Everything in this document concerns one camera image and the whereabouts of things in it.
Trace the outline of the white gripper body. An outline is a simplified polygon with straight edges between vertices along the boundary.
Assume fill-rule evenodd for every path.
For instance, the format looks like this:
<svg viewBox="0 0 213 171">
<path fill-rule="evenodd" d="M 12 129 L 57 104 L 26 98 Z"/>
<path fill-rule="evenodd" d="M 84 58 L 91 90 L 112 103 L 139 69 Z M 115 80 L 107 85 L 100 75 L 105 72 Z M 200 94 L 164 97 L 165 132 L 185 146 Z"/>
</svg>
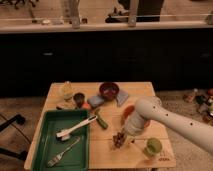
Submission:
<svg viewBox="0 0 213 171">
<path fill-rule="evenodd" d="M 149 125 L 149 120 L 133 111 L 122 116 L 122 132 L 129 136 L 139 136 Z"/>
</svg>

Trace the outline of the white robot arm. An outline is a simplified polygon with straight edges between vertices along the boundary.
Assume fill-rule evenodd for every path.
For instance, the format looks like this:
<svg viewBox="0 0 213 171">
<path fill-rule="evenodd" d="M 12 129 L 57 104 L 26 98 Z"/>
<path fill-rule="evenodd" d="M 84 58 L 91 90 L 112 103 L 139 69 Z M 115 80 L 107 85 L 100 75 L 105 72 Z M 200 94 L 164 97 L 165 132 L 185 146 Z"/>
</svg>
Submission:
<svg viewBox="0 0 213 171">
<path fill-rule="evenodd" d="M 165 109 L 158 97 L 142 97 L 124 122 L 127 135 L 138 136 L 148 120 L 157 121 L 213 155 L 213 127 Z"/>
</svg>

